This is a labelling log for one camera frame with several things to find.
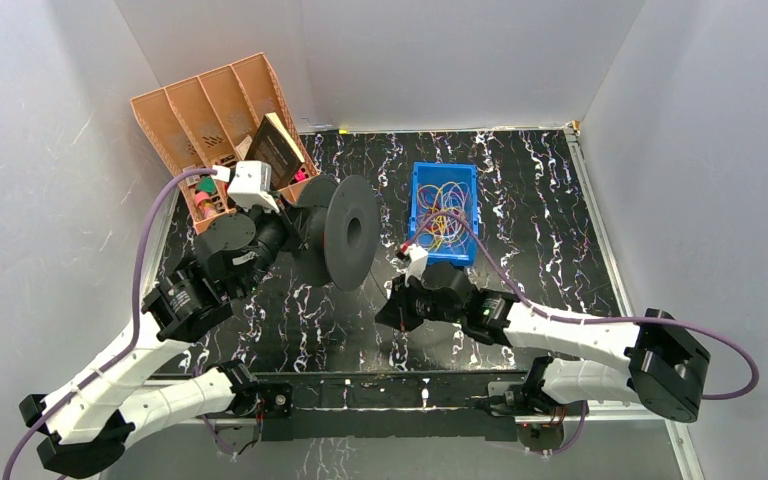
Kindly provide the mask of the grey cable spool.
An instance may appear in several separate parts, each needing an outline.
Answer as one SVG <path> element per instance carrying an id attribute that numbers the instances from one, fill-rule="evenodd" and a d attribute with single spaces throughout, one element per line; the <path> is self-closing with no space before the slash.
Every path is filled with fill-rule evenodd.
<path id="1" fill-rule="evenodd" d="M 296 203 L 301 246 L 293 253 L 300 280 L 313 287 L 357 289 L 370 271 L 380 235 L 375 192 L 362 176 L 313 178 Z"/>

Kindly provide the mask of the blue plastic bin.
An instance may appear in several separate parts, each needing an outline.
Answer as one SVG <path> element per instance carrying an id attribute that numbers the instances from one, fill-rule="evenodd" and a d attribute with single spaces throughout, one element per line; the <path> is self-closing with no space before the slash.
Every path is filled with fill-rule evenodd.
<path id="1" fill-rule="evenodd" d="M 479 233 L 477 168 L 472 164 L 417 162 L 411 177 L 409 236 L 428 261 L 470 267 Z"/>

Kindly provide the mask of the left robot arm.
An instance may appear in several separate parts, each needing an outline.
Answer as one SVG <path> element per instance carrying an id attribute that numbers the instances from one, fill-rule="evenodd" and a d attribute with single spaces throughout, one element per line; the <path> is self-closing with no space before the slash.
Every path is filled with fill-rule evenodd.
<path id="1" fill-rule="evenodd" d="M 233 301 L 253 295 L 277 256 L 299 240 L 298 223 L 285 213 L 255 208 L 213 221 L 196 237 L 191 259 L 136 295 L 134 318 L 83 371 L 58 390 L 21 402 L 28 429 L 43 436 L 42 466 L 85 479 L 145 437 L 194 417 L 287 416 L 289 385 L 260 381 L 239 360 L 161 389 L 144 383 L 229 319 Z"/>

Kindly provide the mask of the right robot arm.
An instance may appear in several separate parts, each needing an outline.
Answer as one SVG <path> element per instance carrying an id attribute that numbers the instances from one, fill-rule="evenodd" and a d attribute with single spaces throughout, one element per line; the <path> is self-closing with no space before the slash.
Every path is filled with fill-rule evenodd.
<path id="1" fill-rule="evenodd" d="M 508 409 L 514 413 L 547 414 L 580 401 L 618 401 L 692 423 L 710 363 L 707 349 L 670 319 L 607 322 L 543 305 L 529 307 L 511 293 L 476 287 L 448 263 L 394 278 L 375 320 L 403 332 L 426 321 L 447 322 L 485 345 L 556 353 L 535 360 L 519 392 L 509 395 Z"/>

